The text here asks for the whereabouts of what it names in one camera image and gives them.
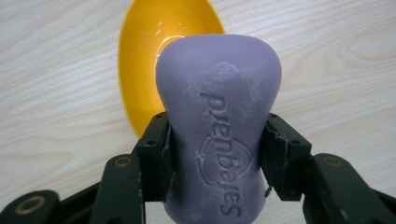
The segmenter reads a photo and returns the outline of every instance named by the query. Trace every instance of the yellow bowl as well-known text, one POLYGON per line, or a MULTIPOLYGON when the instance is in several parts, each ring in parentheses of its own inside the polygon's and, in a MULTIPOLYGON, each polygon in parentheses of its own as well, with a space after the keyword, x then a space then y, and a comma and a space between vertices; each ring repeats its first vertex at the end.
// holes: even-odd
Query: yellow bowl
POLYGON ((154 115, 164 111, 155 83, 155 66, 163 48, 183 36, 203 34, 224 34, 206 0, 135 0, 128 9, 120 32, 119 82, 137 137, 154 115))

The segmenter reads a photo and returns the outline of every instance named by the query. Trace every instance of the yellow plate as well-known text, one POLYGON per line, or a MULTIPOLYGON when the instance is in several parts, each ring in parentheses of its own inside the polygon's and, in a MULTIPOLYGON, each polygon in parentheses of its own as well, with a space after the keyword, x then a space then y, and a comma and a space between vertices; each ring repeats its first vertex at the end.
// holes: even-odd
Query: yellow plate
POLYGON ((155 83, 155 66, 163 48, 183 36, 203 34, 224 34, 206 0, 135 0, 128 9, 120 32, 119 81, 137 137, 154 115, 164 111, 155 83))

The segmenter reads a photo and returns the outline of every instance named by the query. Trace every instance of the embossed logo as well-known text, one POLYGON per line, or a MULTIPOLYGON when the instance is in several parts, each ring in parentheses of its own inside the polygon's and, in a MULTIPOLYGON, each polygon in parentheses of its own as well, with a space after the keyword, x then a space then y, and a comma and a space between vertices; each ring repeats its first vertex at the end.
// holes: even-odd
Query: embossed logo
POLYGON ((224 202, 220 206, 220 212, 224 216, 234 214, 240 217, 241 195, 236 180, 248 168, 253 154, 233 137, 226 116, 225 98, 205 93, 200 93, 200 96, 208 105, 211 132, 199 149, 197 158, 199 171, 207 185, 216 186, 224 192, 224 202))

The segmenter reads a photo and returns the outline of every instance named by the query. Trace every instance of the soap bar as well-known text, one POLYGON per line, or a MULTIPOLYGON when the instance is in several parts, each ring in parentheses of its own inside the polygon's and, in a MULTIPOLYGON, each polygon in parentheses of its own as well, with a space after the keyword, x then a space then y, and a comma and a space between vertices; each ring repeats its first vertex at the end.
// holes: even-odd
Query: soap bar
POLYGON ((167 46, 156 82, 172 135, 164 204, 176 223, 251 223, 265 203, 259 145, 281 66, 260 39, 197 35, 167 46))

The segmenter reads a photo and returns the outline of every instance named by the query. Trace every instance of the wooden surface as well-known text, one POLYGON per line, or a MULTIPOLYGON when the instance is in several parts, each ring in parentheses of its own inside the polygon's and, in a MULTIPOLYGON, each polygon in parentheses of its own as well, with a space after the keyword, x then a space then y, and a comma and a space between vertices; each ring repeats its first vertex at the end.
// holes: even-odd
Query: wooden surface
MULTIPOLYGON (((212 0, 226 33, 269 43, 283 66, 273 112, 396 196, 396 2, 212 0)), ((0 1, 0 210, 98 181, 136 137, 122 106, 119 1, 0 1)), ((257 223, 304 223, 272 194, 257 223)), ((148 223, 172 223, 160 203, 148 223)))

